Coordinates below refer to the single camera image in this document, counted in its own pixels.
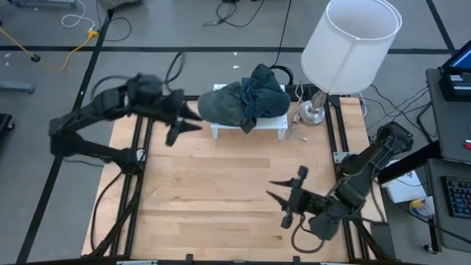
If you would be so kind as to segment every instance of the monitor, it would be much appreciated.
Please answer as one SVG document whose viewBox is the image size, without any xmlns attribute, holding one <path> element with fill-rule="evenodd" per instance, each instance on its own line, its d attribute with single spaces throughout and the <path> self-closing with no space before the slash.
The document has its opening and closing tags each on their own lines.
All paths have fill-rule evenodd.
<svg viewBox="0 0 471 265">
<path fill-rule="evenodd" d="M 471 40 L 457 51 L 442 68 L 445 71 L 471 73 Z"/>
</svg>

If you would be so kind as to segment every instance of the lamp base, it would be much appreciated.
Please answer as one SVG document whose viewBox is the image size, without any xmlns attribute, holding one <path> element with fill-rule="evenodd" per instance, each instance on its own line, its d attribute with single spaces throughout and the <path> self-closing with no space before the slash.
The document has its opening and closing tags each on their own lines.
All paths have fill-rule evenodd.
<svg viewBox="0 0 471 265">
<path fill-rule="evenodd" d="M 311 101 L 303 102 L 299 112 L 300 122 L 308 127 L 319 125 L 325 118 L 324 107 L 312 108 Z"/>
</svg>

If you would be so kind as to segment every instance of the black metal frame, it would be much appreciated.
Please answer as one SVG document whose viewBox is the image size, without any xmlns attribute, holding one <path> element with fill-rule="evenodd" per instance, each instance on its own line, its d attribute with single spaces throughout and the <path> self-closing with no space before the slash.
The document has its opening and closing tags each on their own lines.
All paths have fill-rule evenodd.
<svg viewBox="0 0 471 265">
<path fill-rule="evenodd" d="M 408 155 L 407 157 L 387 166 L 383 171 L 378 174 L 378 182 L 386 183 L 396 177 L 402 176 L 407 172 L 417 169 L 427 163 L 430 158 L 442 159 L 442 152 L 440 150 L 439 141 L 431 142 L 429 145 L 419 149 L 418 151 Z M 433 224 L 435 219 L 429 218 L 428 221 Z M 432 225 L 429 225 L 430 237 L 431 237 L 431 251 L 437 253 L 442 251 L 442 244 L 437 236 L 437 229 Z"/>
</svg>

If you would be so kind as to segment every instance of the keyboard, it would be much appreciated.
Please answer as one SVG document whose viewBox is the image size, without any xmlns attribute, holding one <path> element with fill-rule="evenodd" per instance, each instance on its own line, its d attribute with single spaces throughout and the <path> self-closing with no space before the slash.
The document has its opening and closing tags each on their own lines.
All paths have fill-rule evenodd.
<svg viewBox="0 0 471 265">
<path fill-rule="evenodd" d="M 442 177 L 451 216 L 471 218 L 471 177 Z"/>
</svg>

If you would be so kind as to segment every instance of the white rack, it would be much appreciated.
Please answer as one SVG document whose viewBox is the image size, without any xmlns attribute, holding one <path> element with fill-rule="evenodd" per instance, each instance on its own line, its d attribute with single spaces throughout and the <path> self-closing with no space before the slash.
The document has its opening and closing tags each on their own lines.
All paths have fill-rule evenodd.
<svg viewBox="0 0 471 265">
<path fill-rule="evenodd" d="M 218 90 L 223 88 L 225 85 L 215 84 L 213 89 Z M 280 85 L 281 89 L 284 91 L 285 86 Z M 213 138 L 216 140 L 218 138 L 219 129 L 228 129 L 228 130 L 241 130 L 240 127 L 231 127 L 224 126 L 216 123 L 211 123 L 211 131 L 213 132 Z M 274 118 L 257 118 L 257 125 L 253 130 L 277 130 L 278 139 L 283 140 L 285 137 L 286 130 L 288 129 L 288 114 L 285 113 L 283 116 L 274 117 Z"/>
</svg>

